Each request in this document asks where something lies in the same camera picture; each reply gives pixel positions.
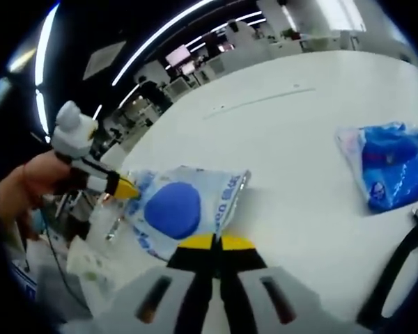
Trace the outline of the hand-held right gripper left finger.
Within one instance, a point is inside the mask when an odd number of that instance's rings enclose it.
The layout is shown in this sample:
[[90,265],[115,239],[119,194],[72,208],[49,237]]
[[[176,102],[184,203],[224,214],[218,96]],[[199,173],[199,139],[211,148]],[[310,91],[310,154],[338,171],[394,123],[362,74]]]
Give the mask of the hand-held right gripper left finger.
[[100,316],[102,333],[200,333],[212,296],[214,234],[182,241],[165,267],[124,286]]

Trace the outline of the person's left hand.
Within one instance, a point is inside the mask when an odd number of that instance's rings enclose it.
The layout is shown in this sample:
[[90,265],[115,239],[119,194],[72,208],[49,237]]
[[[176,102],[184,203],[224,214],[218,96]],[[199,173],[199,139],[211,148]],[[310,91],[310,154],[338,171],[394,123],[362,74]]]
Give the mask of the person's left hand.
[[22,167],[22,182],[31,206],[38,206],[43,195],[53,194],[56,185],[69,176],[69,165],[61,161],[53,150],[39,154],[25,163]]

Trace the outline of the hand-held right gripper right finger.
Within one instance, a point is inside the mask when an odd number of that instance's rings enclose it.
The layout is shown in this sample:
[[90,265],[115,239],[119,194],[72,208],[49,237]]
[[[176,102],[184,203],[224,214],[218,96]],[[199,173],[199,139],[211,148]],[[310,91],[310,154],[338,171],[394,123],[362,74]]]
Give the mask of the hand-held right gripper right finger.
[[220,292],[232,333],[333,333],[320,298],[281,267],[269,267],[248,239],[218,239]]

